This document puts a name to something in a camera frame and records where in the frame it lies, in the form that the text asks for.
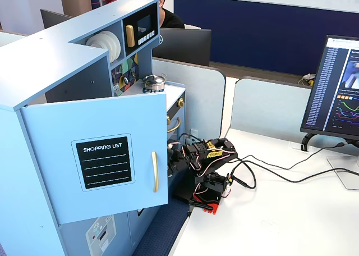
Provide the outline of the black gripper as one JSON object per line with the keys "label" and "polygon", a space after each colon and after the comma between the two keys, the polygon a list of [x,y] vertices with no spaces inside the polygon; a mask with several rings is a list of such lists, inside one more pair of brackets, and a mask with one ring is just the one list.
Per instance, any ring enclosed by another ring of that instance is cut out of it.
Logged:
{"label": "black gripper", "polygon": [[186,169],[194,169],[192,159],[194,152],[193,147],[184,145],[176,149],[171,156],[168,157],[168,178],[175,175],[177,172],[182,172]]}

